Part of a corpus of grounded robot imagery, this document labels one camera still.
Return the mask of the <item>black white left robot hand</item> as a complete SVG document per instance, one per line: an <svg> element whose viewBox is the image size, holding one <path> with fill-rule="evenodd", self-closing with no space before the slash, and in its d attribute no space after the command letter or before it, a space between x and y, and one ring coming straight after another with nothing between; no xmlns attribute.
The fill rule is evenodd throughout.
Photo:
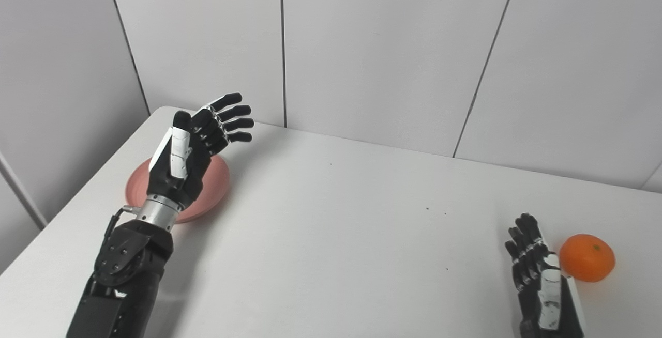
<svg viewBox="0 0 662 338"><path fill-rule="evenodd" d="M203 105L196 113L177 111L149 165L147 197L165 197L183 210L203 189L212 156L232 143L248 143L255 125L241 93L230 93Z"/></svg>

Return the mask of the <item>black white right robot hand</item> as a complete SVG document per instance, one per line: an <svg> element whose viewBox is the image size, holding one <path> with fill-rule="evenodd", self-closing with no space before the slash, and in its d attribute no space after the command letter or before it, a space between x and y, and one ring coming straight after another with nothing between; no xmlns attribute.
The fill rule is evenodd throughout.
<svg viewBox="0 0 662 338"><path fill-rule="evenodd" d="M504 243L522 314L521 337L585 337L575 280L561 271L558 253L545 242L537 219L523 213Z"/></svg>

